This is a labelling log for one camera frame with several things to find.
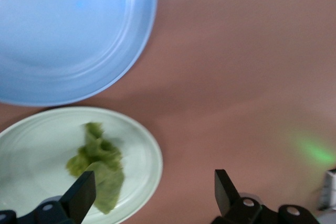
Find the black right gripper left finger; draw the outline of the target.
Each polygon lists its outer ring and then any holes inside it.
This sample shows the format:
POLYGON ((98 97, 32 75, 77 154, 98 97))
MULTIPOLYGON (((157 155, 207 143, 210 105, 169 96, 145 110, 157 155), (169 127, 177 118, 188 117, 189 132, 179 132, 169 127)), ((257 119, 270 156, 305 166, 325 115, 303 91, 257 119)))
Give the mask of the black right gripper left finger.
POLYGON ((94 201, 94 172, 86 171, 59 200, 46 201, 22 217, 17 217, 13 210, 3 210, 1 211, 1 223, 82 223, 94 201))

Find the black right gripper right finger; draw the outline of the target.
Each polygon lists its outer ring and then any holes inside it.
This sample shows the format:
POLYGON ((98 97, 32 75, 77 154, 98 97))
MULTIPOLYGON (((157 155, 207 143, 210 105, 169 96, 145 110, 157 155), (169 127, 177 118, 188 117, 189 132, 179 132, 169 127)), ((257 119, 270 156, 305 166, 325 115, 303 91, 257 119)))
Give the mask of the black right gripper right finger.
POLYGON ((272 211, 251 197, 241 196, 224 169, 215 170, 214 188, 220 216, 216 217, 212 223, 319 223, 310 211, 301 206, 282 205, 278 211, 272 211))

